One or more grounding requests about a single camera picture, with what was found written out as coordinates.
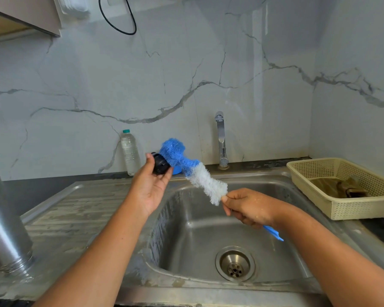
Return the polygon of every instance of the brush handle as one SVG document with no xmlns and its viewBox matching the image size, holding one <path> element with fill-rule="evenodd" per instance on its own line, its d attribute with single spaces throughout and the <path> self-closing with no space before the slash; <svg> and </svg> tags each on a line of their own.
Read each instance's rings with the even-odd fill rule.
<svg viewBox="0 0 384 307">
<path fill-rule="evenodd" d="M 273 227 L 270 227 L 267 225 L 263 225 L 263 227 L 265 228 L 265 230 L 267 230 L 269 233 L 271 233 L 277 240 L 284 241 L 282 238 L 280 238 L 279 232 L 276 231 Z"/>
<path fill-rule="evenodd" d="M 169 170 L 169 168 L 171 168 L 171 165 L 168 164 L 166 159 L 161 154 L 155 152 L 152 152 L 151 154 L 155 159 L 155 166 L 152 173 L 156 175 L 165 174 Z"/>
</svg>

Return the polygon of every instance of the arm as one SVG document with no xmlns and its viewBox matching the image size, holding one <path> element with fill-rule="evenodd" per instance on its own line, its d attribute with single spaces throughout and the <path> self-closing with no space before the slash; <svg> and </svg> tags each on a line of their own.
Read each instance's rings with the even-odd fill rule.
<svg viewBox="0 0 384 307">
<path fill-rule="evenodd" d="M 155 160 L 133 178 L 122 205 L 78 261 L 34 304 L 34 307 L 113 306 L 129 259 L 148 216 L 158 207 L 172 176 L 152 174 Z"/>
<path fill-rule="evenodd" d="M 384 270 L 307 213 L 248 189 L 231 191 L 222 202 L 227 215 L 247 225 L 285 232 L 334 306 L 384 306 Z"/>
</svg>

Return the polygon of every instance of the plastic basket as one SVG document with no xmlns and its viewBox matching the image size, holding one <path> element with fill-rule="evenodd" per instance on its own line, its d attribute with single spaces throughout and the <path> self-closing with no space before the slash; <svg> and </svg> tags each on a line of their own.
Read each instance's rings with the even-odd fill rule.
<svg viewBox="0 0 384 307">
<path fill-rule="evenodd" d="M 384 217 L 384 178 L 341 158 L 318 158 L 288 162 L 293 183 L 330 219 L 352 220 Z M 326 195 L 310 180 L 352 175 L 373 197 L 335 198 Z"/>
</svg>

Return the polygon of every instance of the water bottle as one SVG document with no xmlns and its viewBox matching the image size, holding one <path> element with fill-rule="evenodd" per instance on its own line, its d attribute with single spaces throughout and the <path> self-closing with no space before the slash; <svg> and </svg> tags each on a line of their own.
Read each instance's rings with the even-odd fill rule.
<svg viewBox="0 0 384 307">
<path fill-rule="evenodd" d="M 127 167 L 128 175 L 134 175 L 141 167 L 137 144 L 135 137 L 129 133 L 129 129 L 125 129 L 122 132 L 124 134 L 121 137 L 121 146 L 124 150 L 125 166 Z"/>
</svg>

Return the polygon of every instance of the cabinet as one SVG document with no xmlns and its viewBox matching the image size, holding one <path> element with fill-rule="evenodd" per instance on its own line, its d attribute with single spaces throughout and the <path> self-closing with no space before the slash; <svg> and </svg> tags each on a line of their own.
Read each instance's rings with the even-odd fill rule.
<svg viewBox="0 0 384 307">
<path fill-rule="evenodd" d="M 59 36 L 60 27 L 54 0 L 0 0 L 0 35 L 33 28 Z"/>
</svg>

